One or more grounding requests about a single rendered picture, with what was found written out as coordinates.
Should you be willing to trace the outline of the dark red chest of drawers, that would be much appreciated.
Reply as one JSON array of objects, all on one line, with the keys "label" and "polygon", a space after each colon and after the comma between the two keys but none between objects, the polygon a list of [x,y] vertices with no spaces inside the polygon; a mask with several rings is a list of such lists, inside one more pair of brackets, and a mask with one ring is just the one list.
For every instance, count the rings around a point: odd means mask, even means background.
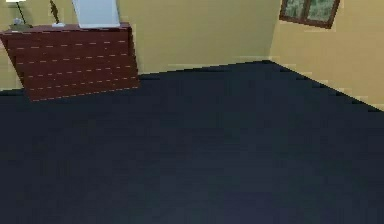
[{"label": "dark red chest of drawers", "polygon": [[62,28],[40,25],[0,32],[12,65],[32,101],[140,86],[132,27]]}]

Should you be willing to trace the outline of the pale grey mirror panel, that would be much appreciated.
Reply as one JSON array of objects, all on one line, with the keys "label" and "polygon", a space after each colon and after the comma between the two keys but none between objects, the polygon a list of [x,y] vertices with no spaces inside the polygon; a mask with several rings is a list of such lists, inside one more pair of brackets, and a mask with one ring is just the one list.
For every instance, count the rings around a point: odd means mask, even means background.
[{"label": "pale grey mirror panel", "polygon": [[120,26],[116,0],[72,0],[81,28],[115,28]]}]

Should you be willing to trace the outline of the brown framed window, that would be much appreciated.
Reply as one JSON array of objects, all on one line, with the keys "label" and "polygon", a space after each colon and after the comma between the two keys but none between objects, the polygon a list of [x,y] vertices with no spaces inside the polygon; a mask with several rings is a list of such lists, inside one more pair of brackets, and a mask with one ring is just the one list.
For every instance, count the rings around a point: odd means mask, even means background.
[{"label": "brown framed window", "polygon": [[340,0],[282,0],[279,19],[331,29]]}]

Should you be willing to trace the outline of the brown statuette on white base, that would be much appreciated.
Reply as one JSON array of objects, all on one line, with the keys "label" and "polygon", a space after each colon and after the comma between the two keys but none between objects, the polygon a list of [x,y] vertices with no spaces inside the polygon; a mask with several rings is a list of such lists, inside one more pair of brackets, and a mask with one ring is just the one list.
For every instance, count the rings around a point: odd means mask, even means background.
[{"label": "brown statuette on white base", "polygon": [[65,27],[65,24],[59,20],[59,13],[58,13],[56,4],[54,3],[53,0],[49,0],[49,2],[50,2],[51,14],[55,19],[55,22],[52,24],[52,27]]}]

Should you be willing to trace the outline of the white shade table lamp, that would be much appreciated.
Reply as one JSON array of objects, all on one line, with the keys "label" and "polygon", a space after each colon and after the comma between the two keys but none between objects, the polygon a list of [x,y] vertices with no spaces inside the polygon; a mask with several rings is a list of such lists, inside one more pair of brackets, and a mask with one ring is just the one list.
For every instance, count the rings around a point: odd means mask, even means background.
[{"label": "white shade table lamp", "polygon": [[14,18],[13,23],[10,25],[10,30],[12,32],[21,32],[32,28],[32,25],[26,22],[20,6],[20,3],[25,1],[26,0],[5,0],[8,6],[16,7],[19,13],[19,16]]}]

